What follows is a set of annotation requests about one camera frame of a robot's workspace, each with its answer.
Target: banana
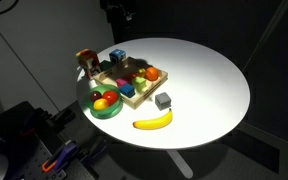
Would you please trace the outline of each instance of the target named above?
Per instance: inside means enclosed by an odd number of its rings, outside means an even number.
[[[171,123],[172,119],[173,119],[172,109],[169,108],[169,111],[163,116],[150,120],[135,121],[133,122],[133,126],[137,129],[144,129],[144,130],[159,129]]]

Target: small gray block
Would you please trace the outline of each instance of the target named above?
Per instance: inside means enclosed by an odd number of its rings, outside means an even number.
[[[163,92],[155,96],[155,104],[160,110],[163,110],[171,107],[171,98],[166,94],[166,92]]]

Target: green bowl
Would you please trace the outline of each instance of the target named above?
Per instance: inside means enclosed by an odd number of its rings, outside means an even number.
[[[118,94],[117,101],[113,105],[109,106],[106,109],[95,110],[94,109],[94,102],[92,102],[90,100],[90,94],[93,91],[99,91],[101,94],[103,94],[107,90],[115,91]],[[89,91],[89,93],[87,94],[87,97],[85,98],[85,100],[86,100],[87,107],[89,107],[91,109],[91,114],[95,118],[98,118],[98,119],[111,118],[111,117],[117,115],[122,110],[122,107],[123,107],[123,101],[122,101],[122,98],[121,98],[120,90],[116,86],[113,86],[113,85],[110,85],[110,84],[103,84],[103,85],[99,85],[99,86],[96,86],[96,87],[92,88]]]

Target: table top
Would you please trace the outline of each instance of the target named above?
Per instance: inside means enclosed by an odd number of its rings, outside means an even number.
[[[153,149],[184,149],[214,141],[235,128],[245,116],[250,91],[241,71],[226,57],[205,46],[177,39],[146,38],[114,45],[98,54],[100,61],[122,49],[126,56],[144,59],[168,72],[168,80],[148,100],[133,110],[124,104],[113,118],[94,118],[81,98],[95,82],[81,71],[77,98],[86,117],[100,130],[126,143]],[[172,99],[172,122],[157,130],[140,130],[133,122],[164,115],[154,102],[166,92]]]

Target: table leg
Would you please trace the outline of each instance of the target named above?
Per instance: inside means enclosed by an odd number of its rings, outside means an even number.
[[[182,156],[176,150],[167,150],[167,153],[170,155],[176,166],[180,169],[183,175],[187,179],[191,179],[193,177],[193,171],[182,158]]]

